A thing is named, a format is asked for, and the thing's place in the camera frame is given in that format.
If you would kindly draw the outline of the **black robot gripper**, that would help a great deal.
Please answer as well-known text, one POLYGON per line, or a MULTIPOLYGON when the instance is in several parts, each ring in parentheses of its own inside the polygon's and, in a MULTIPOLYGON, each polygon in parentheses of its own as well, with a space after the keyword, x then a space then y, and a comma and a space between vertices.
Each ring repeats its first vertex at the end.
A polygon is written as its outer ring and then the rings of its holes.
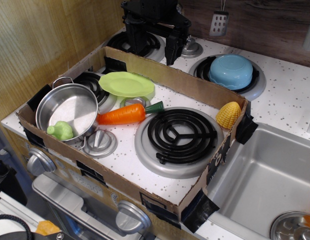
POLYGON ((191 21, 178 11, 177 0, 123 1, 126 33, 133 51, 139 54, 147 45, 147 32, 166 38, 166 65, 182 55, 188 42, 191 21))

